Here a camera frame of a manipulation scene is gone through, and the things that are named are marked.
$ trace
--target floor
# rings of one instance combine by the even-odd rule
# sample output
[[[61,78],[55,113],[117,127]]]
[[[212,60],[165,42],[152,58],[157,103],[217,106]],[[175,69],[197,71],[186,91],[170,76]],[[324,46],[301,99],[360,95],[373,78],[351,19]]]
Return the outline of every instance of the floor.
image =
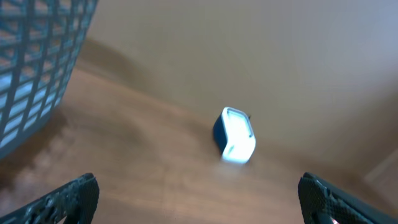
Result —
[[[93,223],[302,223],[306,170],[396,214],[356,176],[261,141],[248,164],[222,162],[211,125],[75,69],[48,125],[0,161],[0,216],[92,172]]]

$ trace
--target laundry basket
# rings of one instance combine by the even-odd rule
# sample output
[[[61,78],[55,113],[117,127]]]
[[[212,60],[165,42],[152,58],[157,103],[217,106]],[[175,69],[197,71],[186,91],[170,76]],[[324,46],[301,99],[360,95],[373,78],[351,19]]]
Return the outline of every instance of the laundry basket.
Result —
[[[0,158],[60,103],[96,0],[0,0]]]

